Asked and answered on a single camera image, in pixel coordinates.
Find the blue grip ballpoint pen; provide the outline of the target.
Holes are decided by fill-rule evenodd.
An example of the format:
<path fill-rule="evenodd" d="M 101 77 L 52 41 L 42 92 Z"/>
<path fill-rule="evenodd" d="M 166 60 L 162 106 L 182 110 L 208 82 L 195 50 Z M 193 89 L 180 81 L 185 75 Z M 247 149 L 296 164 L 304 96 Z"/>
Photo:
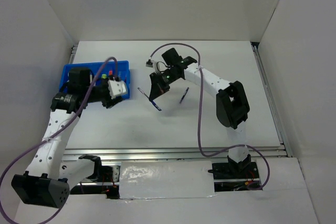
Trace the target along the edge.
<path fill-rule="evenodd" d="M 185 97 L 186 97 L 189 89 L 190 89 L 189 87 L 186 88 L 186 90 L 184 91 L 184 93 L 183 93 L 183 95 L 182 95 L 182 97 L 181 97 L 181 99 L 179 101 L 179 104 L 181 104 L 183 102 L 183 100 L 185 99 Z"/>

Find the orange cap black highlighter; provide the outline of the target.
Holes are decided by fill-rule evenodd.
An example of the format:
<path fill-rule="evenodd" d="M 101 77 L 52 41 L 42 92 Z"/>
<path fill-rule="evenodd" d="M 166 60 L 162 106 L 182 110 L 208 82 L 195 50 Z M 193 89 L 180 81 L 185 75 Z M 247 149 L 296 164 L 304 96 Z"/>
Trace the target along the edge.
<path fill-rule="evenodd" d="M 113 71 L 112 70 L 109 71 L 108 77 L 109 77 L 109 80 L 113 80 Z"/>

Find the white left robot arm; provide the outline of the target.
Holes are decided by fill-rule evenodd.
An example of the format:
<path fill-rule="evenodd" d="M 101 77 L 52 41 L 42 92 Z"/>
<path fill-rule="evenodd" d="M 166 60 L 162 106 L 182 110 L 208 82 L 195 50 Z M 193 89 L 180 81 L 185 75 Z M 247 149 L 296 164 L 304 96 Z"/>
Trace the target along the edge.
<path fill-rule="evenodd" d="M 117 76 L 102 78 L 89 68 L 74 67 L 53 97 L 48 126 L 32 162 L 22 175 L 14 175 L 11 185 L 23 203 L 60 209 L 71 189 L 82 179 L 103 177 L 101 159 L 80 156 L 73 167 L 62 168 L 61 160 L 70 136 L 88 103 L 101 102 L 109 109 L 128 94 L 127 84 Z"/>

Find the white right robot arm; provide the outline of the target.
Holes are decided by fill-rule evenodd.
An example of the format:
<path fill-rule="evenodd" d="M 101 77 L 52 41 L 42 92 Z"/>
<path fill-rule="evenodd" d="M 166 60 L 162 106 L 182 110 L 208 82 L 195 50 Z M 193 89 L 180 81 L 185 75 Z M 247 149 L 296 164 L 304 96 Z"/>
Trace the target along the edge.
<path fill-rule="evenodd" d="M 250 106 L 241 82 L 224 80 L 201 66 L 199 59 L 183 58 L 175 48 L 162 54 L 166 69 L 161 70 L 158 62 L 149 59 L 145 65 L 153 68 L 150 74 L 151 90 L 149 100 L 154 101 L 170 90 L 170 85 L 183 79 L 200 87 L 200 92 L 207 92 L 216 101 L 216 117 L 226 127 L 232 141 L 227 158 L 230 174 L 242 177 L 251 163 L 251 155 L 246 146 L 245 122 Z"/>

